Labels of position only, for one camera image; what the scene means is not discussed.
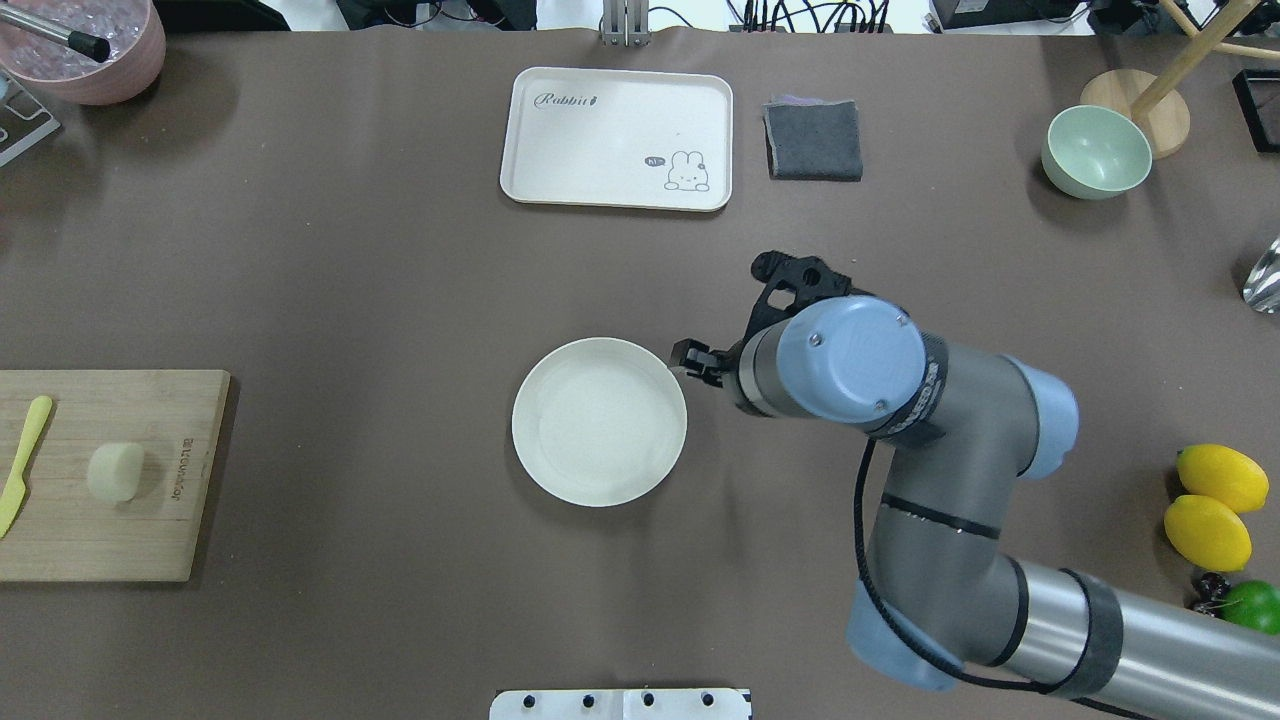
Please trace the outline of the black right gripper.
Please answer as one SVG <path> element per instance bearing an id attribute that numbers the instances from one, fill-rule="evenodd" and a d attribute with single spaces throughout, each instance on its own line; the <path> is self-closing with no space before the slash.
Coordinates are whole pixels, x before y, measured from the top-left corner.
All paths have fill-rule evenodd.
<path id="1" fill-rule="evenodd" d="M 819 301 L 868 292 L 818 256 L 797 258 L 782 251 L 764 251 L 750 265 L 751 277 L 763 290 L 751 306 L 741 340 L 727 350 L 714 350 L 698 340 L 680 340 L 669 351 L 669 368 L 707 386 L 722 386 L 745 348 L 759 332 L 791 319 Z"/>

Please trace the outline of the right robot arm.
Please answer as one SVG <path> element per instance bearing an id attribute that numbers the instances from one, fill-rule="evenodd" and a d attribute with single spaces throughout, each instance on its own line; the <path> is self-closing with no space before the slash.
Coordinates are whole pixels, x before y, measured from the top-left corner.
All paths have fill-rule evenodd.
<path id="1" fill-rule="evenodd" d="M 1129 719 L 1275 719 L 1277 642 L 1000 551 L 1019 480 L 1056 471 L 1079 432 L 1057 377 L 952 345 L 819 258 L 768 251 L 727 348 L 686 338 L 671 364 L 746 414 L 867 437 L 852 497 L 846 639 L 886 676 L 1039 694 Z M 876 520 L 864 474 L 893 451 Z"/>

